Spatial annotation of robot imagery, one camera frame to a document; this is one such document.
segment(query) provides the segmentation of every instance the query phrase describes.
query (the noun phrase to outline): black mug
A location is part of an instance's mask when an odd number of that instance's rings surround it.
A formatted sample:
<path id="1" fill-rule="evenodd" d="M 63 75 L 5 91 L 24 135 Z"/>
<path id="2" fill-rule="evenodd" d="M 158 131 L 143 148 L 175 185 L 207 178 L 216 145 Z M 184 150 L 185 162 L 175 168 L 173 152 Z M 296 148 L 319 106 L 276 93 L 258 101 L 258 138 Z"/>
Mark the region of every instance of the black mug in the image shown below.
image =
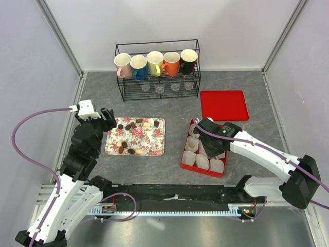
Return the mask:
<path id="1" fill-rule="evenodd" d="M 194 50 L 183 50 L 180 54 L 179 72 L 181 72 L 183 75 L 190 74 L 194 69 L 196 60 L 197 53 Z"/>

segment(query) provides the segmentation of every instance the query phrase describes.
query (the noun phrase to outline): white wall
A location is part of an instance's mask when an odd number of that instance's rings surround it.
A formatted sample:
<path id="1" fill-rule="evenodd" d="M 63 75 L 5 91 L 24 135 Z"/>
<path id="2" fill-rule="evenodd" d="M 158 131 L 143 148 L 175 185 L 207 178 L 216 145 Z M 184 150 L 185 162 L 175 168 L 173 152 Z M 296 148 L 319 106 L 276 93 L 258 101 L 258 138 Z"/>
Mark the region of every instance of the white wall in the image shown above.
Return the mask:
<path id="1" fill-rule="evenodd" d="M 298 0 L 46 0 L 84 70 L 114 70 L 117 43 L 200 41 L 202 69 L 261 68 Z"/>
<path id="2" fill-rule="evenodd" d="M 326 185 L 329 185 L 328 13 L 327 0 L 309 1 L 267 73 L 291 152 L 314 157 Z M 319 189 L 316 201 L 329 205 L 329 194 Z M 329 230 L 329 212 L 322 209 L 321 213 Z"/>
<path id="3" fill-rule="evenodd" d="M 11 146 L 15 125 L 36 111 L 72 104 L 79 77 L 35 1 L 5 0 L 0 8 L 0 246 L 26 230 L 42 183 L 50 175 Z M 69 113 L 31 119 L 17 133 L 28 156 L 54 167 Z"/>

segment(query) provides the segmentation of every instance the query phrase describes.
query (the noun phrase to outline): gray floor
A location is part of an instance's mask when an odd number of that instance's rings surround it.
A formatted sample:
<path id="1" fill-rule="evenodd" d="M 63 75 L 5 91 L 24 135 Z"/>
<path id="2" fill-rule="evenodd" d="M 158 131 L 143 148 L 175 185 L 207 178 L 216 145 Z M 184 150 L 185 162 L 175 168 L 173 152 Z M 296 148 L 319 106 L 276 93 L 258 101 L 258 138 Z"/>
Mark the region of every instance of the gray floor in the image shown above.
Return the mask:
<path id="1" fill-rule="evenodd" d="M 283 150 L 278 127 L 261 72 L 202 72 L 200 90 L 242 90 L 250 119 L 234 122 L 255 138 Z M 123 102 L 116 73 L 88 73 L 82 100 L 93 99 L 97 110 L 107 107 L 116 117 L 162 117 L 166 120 L 166 147 L 163 156 L 113 156 L 102 154 L 90 175 L 102 175 L 114 183 L 236 184 L 246 174 L 272 177 L 273 174 L 240 155 L 229 153 L 222 178 L 183 170 L 180 160 L 192 118 L 202 117 L 200 98 L 176 98 Z"/>

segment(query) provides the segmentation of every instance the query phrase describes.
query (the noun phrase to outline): mug handle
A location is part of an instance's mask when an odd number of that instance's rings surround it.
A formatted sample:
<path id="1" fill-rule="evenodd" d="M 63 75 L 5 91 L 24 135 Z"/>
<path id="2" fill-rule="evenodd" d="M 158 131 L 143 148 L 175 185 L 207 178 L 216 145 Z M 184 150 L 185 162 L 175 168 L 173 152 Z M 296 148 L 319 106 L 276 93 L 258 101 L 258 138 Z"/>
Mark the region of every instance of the mug handle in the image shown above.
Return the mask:
<path id="1" fill-rule="evenodd" d="M 119 67 L 118 70 L 117 70 L 117 76 L 118 76 L 119 78 L 124 78 L 124 76 L 121 75 L 121 71 L 122 71 L 122 68 Z"/>
<path id="2" fill-rule="evenodd" d="M 185 66 L 185 62 L 180 63 L 179 72 L 182 72 L 184 66 Z"/>
<path id="3" fill-rule="evenodd" d="M 137 78 L 137 74 L 138 74 L 138 70 L 135 70 L 134 73 L 133 73 L 133 76 L 134 76 L 134 79 L 135 79 L 135 80 L 138 80 L 138 78 Z"/>
<path id="4" fill-rule="evenodd" d="M 160 76 L 161 75 L 161 71 L 160 71 L 159 65 L 156 65 L 155 68 L 156 68 L 156 76 Z"/>
<path id="5" fill-rule="evenodd" d="M 168 64 L 167 64 L 167 63 L 164 63 L 164 64 L 161 66 L 161 71 L 162 71 L 162 73 L 168 75 L 168 72 L 167 72 L 167 71 L 163 71 L 163 69 L 165 69 L 166 66 L 168 66 Z"/>

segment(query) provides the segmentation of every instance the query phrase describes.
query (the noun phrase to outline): clear glass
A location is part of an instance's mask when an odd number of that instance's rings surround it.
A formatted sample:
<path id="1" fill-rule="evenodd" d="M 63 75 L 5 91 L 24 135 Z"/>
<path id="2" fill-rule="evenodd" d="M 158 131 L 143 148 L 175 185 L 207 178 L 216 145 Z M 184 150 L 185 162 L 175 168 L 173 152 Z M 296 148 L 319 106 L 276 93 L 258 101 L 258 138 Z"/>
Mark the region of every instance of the clear glass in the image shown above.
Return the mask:
<path id="1" fill-rule="evenodd" d="M 184 88 L 186 90 L 192 90 L 194 84 L 194 76 L 193 75 L 185 75 L 184 76 Z"/>
<path id="2" fill-rule="evenodd" d="M 172 91 L 177 92 L 180 88 L 180 82 L 181 82 L 180 76 L 172 76 L 172 77 L 170 77 L 170 80 L 175 81 L 175 82 L 171 83 L 171 89 L 172 89 Z"/>
<path id="3" fill-rule="evenodd" d="M 150 81 L 150 78 L 149 77 L 146 77 L 143 81 L 144 82 L 149 82 Z M 140 87 L 142 88 L 142 90 L 144 92 L 147 92 L 148 90 L 150 90 L 150 84 L 143 84 L 143 82 L 140 82 Z"/>
<path id="4" fill-rule="evenodd" d="M 158 94 L 162 94 L 165 91 L 165 84 L 164 83 L 155 82 L 154 87 L 155 87 L 155 91 Z"/>

